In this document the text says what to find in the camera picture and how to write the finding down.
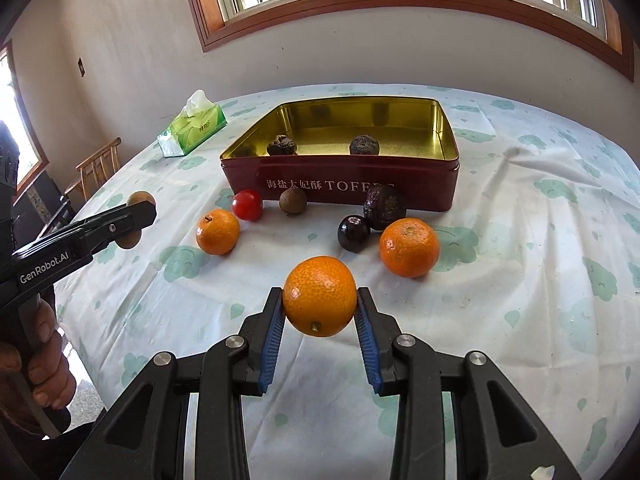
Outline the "person's left hand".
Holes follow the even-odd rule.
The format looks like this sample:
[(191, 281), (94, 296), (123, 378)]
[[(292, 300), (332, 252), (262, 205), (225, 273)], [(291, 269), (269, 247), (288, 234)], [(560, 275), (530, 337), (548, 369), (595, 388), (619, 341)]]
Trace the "person's left hand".
[[(35, 386), (32, 398), (43, 408), (66, 408), (76, 391), (76, 380), (63, 354), (62, 337), (56, 330), (54, 311), (39, 300), (35, 331), (42, 346), (27, 364), (29, 380)], [(26, 402), (11, 385), (10, 373), (19, 373), (22, 360), (18, 351), (1, 343), (1, 409), (14, 419), (27, 414)]]

